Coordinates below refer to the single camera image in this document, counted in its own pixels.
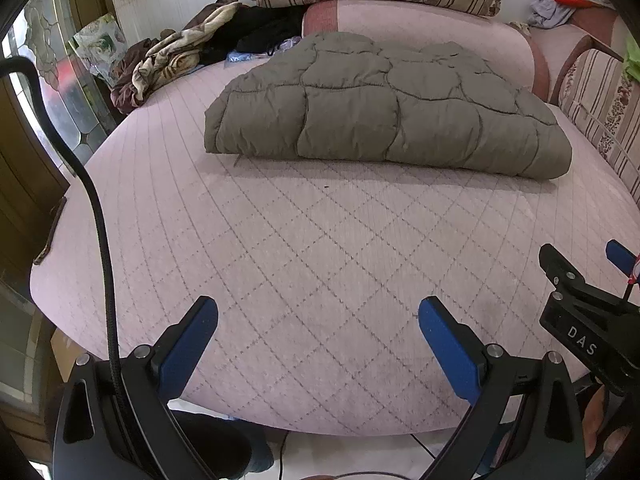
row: white tiled floor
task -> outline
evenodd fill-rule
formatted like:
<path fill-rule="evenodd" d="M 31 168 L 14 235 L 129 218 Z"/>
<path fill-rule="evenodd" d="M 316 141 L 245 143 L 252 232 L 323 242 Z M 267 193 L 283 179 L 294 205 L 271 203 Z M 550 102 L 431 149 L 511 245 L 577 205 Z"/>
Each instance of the white tiled floor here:
<path fill-rule="evenodd" d="M 172 400 L 171 409 L 221 416 L 205 408 Z M 450 430 L 419 433 L 416 437 L 435 455 L 453 433 Z M 275 464 L 263 473 L 250 473 L 245 480 L 276 480 L 280 473 L 278 453 L 282 434 L 268 433 Z M 340 437 L 307 433 L 291 433 L 284 450 L 282 480 L 301 480 L 308 476 L 339 475 L 354 471 L 384 471 L 420 478 L 433 459 L 410 435 L 377 437 Z M 379 475 L 358 476 L 360 480 L 388 480 Z"/>

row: gray comforter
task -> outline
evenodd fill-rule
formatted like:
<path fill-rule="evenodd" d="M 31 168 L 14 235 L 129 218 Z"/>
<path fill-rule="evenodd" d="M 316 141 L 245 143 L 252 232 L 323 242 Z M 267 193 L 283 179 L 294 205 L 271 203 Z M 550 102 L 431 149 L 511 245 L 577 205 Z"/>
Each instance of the gray comforter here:
<path fill-rule="evenodd" d="M 209 153 L 389 160 L 555 178 L 572 150 L 551 110 L 456 43 L 421 50 L 322 32 L 234 79 Z"/>

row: metal screw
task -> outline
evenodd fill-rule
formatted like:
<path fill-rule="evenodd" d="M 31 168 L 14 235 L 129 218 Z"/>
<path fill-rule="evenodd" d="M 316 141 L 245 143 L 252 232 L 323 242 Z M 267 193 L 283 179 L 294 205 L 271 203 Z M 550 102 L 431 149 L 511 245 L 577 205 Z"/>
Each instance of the metal screw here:
<path fill-rule="evenodd" d="M 555 365 L 559 365 L 562 362 L 562 356 L 558 352 L 549 352 L 546 356 Z"/>
<path fill-rule="evenodd" d="M 89 362 L 89 354 L 81 354 L 76 358 L 76 364 L 78 366 L 84 366 Z"/>
<path fill-rule="evenodd" d="M 149 345 L 140 345 L 136 346 L 133 351 L 133 355 L 135 355 L 138 359 L 144 359 L 151 353 L 151 346 Z"/>
<path fill-rule="evenodd" d="M 486 348 L 486 352 L 491 356 L 491 357 L 502 357 L 504 354 L 504 350 L 502 349 L 502 347 L 500 345 L 497 344 L 491 344 Z"/>

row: blue gripper pad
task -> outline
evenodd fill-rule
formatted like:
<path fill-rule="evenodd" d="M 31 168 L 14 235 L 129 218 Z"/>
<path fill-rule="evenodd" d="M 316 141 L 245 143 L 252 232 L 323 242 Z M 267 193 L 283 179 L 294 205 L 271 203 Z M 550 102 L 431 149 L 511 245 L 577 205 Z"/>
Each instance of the blue gripper pad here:
<path fill-rule="evenodd" d="M 218 306 L 211 298 L 201 296 L 168 338 L 172 344 L 158 367 L 158 397 L 165 402 L 177 399 L 184 391 L 202 353 L 218 326 Z"/>
<path fill-rule="evenodd" d="M 458 323 L 435 296 L 420 303 L 418 323 L 453 391 L 475 404 L 486 372 L 482 342 L 467 325 Z"/>
<path fill-rule="evenodd" d="M 636 256 L 617 240 L 609 240 L 605 250 L 607 260 L 619 268 L 625 276 L 630 276 L 636 264 Z"/>

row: lavender cloth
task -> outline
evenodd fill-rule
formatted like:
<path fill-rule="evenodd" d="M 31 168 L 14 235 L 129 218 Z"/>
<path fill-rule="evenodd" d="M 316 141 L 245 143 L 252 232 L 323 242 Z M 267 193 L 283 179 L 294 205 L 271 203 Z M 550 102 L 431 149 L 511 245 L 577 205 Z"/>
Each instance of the lavender cloth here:
<path fill-rule="evenodd" d="M 555 0 L 535 0 L 531 3 L 532 13 L 527 23 L 538 28 L 554 28 L 569 21 L 575 12 L 573 7 L 564 6 Z"/>

